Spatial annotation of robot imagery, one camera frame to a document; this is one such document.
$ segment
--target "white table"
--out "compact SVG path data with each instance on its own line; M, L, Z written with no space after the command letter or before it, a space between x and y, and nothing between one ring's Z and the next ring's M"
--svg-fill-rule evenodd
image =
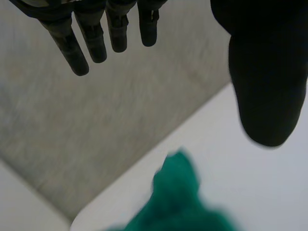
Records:
M308 103L288 141L264 149L244 134L229 85L88 204L71 231L129 221L149 198L166 154L179 147L192 154L202 180L200 195L212 207L224 208L243 230L308 229Z

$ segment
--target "black object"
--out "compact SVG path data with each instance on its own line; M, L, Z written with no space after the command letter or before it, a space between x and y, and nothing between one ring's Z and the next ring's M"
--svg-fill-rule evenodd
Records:
M10 0L27 16L38 19L49 31L73 72L82 76L89 66L71 28L72 12L95 63L107 58L100 19L106 8L109 35L115 52L127 48L127 14L137 0ZM145 46L153 46L157 39L158 9L167 0L140 0L140 30Z
M308 2L211 0L231 34L229 70L242 125L265 146L283 144L294 130L308 75Z
M107 22L112 48L123 52L127 48L127 14L136 4L136 0L109 0L107 2Z
M10 1L26 15L42 23L76 75L87 74L89 65L71 28L72 12L75 13L92 60L95 63L106 60L107 53L100 23L106 0L68 1L65 4L62 4L61 0Z
M41 23L49 31L73 72L78 76L87 74L89 66L72 30L72 18Z
M139 0L139 27L142 43L146 47L151 47L157 40L157 21L159 19L159 9L167 0Z

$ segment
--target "gray floor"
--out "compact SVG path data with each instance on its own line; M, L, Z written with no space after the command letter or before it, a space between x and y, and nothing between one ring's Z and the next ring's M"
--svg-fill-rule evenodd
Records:
M127 51L112 52L106 33L103 64L74 22L85 77L36 20L0 8L0 156L70 219L229 81L228 35L208 0L169 0L152 48L133 9Z

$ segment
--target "floor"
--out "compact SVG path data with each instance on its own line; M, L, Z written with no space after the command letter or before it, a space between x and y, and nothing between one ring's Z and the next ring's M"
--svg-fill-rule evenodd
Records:
M8 1L0 7L0 158L69 219L229 82L228 35L209 0L169 0L158 42L75 76L48 32Z

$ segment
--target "green fabric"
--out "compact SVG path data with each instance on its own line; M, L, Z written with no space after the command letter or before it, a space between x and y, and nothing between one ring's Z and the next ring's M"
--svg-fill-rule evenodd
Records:
M114 231L235 231L198 197L199 181L187 154L168 156L153 178L148 203L123 229Z

